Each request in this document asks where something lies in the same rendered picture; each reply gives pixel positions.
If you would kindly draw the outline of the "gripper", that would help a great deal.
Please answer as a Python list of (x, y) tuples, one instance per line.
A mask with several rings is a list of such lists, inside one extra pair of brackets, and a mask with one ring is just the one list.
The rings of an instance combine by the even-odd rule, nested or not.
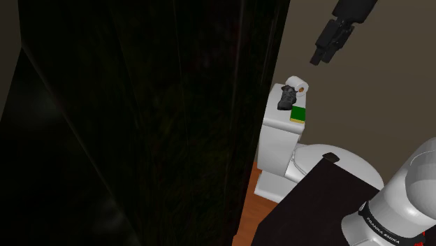
[(353, 30), (354, 25), (351, 22), (341, 19), (329, 20), (315, 43), (317, 48), (310, 63), (315, 66), (321, 61), (328, 64), (335, 53), (344, 46)]

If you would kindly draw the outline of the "white toilet paper roll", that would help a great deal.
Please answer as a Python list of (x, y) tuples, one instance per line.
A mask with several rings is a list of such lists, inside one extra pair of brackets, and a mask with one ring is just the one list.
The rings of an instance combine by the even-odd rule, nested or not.
[(304, 80), (295, 75), (288, 78), (285, 84), (295, 89), (297, 97), (306, 95), (309, 89), (309, 85)]

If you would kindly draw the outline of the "black shoe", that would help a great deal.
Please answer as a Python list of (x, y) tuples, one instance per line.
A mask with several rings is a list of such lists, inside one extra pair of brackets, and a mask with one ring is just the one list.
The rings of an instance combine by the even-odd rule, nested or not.
[(294, 87), (291, 87), (289, 85), (285, 85), (281, 87), (282, 95), (277, 103), (277, 109), (278, 110), (292, 110), (294, 103), (296, 102), (296, 93)]

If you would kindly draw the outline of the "green book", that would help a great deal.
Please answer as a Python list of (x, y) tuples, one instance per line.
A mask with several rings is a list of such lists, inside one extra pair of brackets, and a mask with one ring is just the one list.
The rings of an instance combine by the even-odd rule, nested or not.
[(305, 108), (293, 106), (289, 120), (292, 122), (297, 122), (299, 124), (304, 124), (305, 123)]

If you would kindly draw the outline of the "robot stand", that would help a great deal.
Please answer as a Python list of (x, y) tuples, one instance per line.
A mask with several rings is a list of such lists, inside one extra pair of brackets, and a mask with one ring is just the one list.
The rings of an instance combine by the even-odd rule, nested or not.
[(251, 246), (349, 246), (342, 218), (379, 190), (329, 152), (258, 225)]

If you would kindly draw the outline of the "tall dark cabinet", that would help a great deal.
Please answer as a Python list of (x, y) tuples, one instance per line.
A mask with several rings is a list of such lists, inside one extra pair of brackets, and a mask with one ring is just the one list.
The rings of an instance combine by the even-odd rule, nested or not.
[(232, 246), (291, 0), (17, 0), (0, 246)]

